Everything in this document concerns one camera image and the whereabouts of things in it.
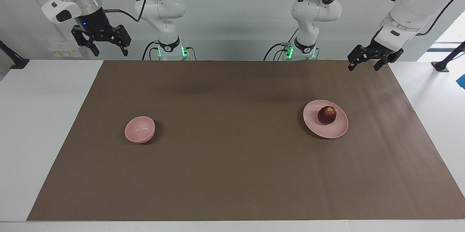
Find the white wall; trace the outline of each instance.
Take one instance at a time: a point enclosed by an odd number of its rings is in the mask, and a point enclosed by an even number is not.
[[[73,22],[54,27],[40,6],[48,0],[0,0],[0,39],[28,58],[50,58],[48,40],[72,40]],[[133,12],[135,0],[103,0],[106,8]],[[286,41],[297,28],[291,16],[295,0],[184,0],[185,17],[176,20],[179,34],[196,48],[199,59],[260,60],[268,47]],[[379,23],[392,7],[389,0],[340,0],[341,18],[321,23],[320,58],[344,60],[357,44],[367,45]],[[401,60],[417,60],[460,15],[465,0],[457,0],[429,35],[417,37],[405,46]],[[113,26],[124,24],[134,44],[128,58],[140,58],[143,43],[156,38],[144,21],[135,23],[122,14],[108,14]],[[98,44],[102,59],[124,59],[115,46]]]

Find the green led light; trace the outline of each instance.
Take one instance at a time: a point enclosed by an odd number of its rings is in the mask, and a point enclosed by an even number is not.
[[[287,50],[287,53],[286,53],[286,58],[288,60],[292,59],[292,53],[294,53],[294,47],[289,47],[289,50]]]
[[[316,58],[318,58],[318,55],[319,55],[319,48],[315,48],[314,53],[312,55],[312,58],[316,59]]]
[[[182,55],[183,55],[184,57],[187,57],[187,56],[189,55],[189,52],[187,52],[186,47],[181,46],[181,49],[182,49]]]

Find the blue object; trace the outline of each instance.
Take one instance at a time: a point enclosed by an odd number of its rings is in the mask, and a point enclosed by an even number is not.
[[[457,80],[457,83],[458,83],[463,89],[465,89],[465,75],[463,75],[462,77],[460,77],[460,78]]]

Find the cable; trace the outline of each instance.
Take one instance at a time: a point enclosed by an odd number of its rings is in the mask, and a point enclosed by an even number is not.
[[[18,58],[20,58],[20,59],[22,59],[22,60],[25,60],[25,58],[21,57],[21,55],[19,55],[18,53],[16,53],[14,50],[13,50],[13,53],[14,53]]]
[[[317,50],[318,50],[318,54],[317,54],[317,57],[316,57],[315,60],[318,60],[318,56],[319,56],[319,48],[316,48],[316,49],[315,49],[315,52],[316,52]]]
[[[266,52],[266,55],[264,56],[263,61],[266,60],[266,57],[267,57],[268,54],[271,52],[271,50],[273,50],[274,48],[276,48],[276,47],[278,47],[278,46],[281,46],[281,43],[277,43],[277,44],[273,45],[273,47],[271,47],[271,48],[268,50],[268,52]]]
[[[156,41],[151,41],[151,42],[147,45],[146,49],[144,50],[144,54],[142,55],[142,60],[145,60],[145,55],[147,54],[147,50],[148,50],[148,48],[149,48],[152,44],[156,44]]]
[[[464,53],[462,53],[462,55],[460,55],[460,56],[457,56],[457,57],[453,58],[452,60],[456,60],[456,59],[458,59],[458,58],[462,57],[464,54],[465,54],[465,52],[464,52]]]
[[[444,7],[444,9],[442,9],[442,11],[439,13],[439,15],[436,17],[436,19],[434,20],[433,24],[431,24],[431,27],[427,30],[427,32],[425,33],[417,33],[416,36],[424,36],[424,35],[427,35],[431,30],[432,28],[436,25],[436,22],[439,20],[439,18],[442,16],[442,14],[445,12],[445,10],[447,10],[447,8],[452,4],[452,2],[454,2],[455,0],[450,0],[450,2]]]
[[[158,47],[155,47],[155,48],[151,48],[149,51],[148,51],[148,58],[151,60],[151,52],[152,50],[158,50]]]
[[[197,61],[197,56],[195,54],[194,48],[193,47],[187,47],[186,50],[192,50],[194,52],[194,59],[195,59],[195,61]]]
[[[290,43],[292,38],[296,35],[297,31],[299,30],[299,28],[297,28],[297,30],[295,30],[294,34],[291,36],[291,38],[287,41],[287,43]],[[278,60],[276,61],[279,61],[281,59],[281,55],[283,55],[283,53],[281,52],[280,55],[279,55],[279,58]]]
[[[103,10],[103,12],[107,13],[114,13],[114,12],[121,12],[123,14],[126,14],[128,15],[130,18],[132,18],[135,22],[139,22],[141,20],[141,17],[142,17],[142,14],[144,13],[144,8],[145,8],[145,5],[146,5],[146,2],[147,0],[144,0],[144,3],[142,4],[142,8],[141,8],[141,13],[139,14],[139,17],[136,19],[134,18],[131,14],[125,12],[125,11],[122,11],[120,9],[112,9],[112,10]]]
[[[284,50],[284,49],[283,49],[283,50],[278,50],[278,51],[274,54],[273,61],[276,59],[276,56],[278,55],[279,52],[281,52],[281,54],[282,54],[282,53],[285,52],[285,51],[286,51],[286,50]]]

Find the black stand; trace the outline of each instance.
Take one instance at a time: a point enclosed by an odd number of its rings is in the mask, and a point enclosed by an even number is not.
[[[1,40],[0,49],[3,50],[3,52],[5,52],[5,54],[15,63],[10,67],[10,69],[23,69],[29,62],[29,59],[22,58],[20,55],[18,55],[18,53],[8,48],[8,46],[6,46]]]
[[[447,69],[447,64],[454,60],[455,57],[457,57],[457,55],[460,54],[460,52],[464,51],[465,49],[465,41],[462,42],[462,44],[460,44],[460,46],[457,47],[457,49],[455,49],[451,54],[449,54],[447,56],[447,58],[445,58],[443,61],[441,62],[432,62],[431,64],[433,65],[433,67],[439,71],[439,72],[443,72],[443,73],[448,73],[449,70]]]

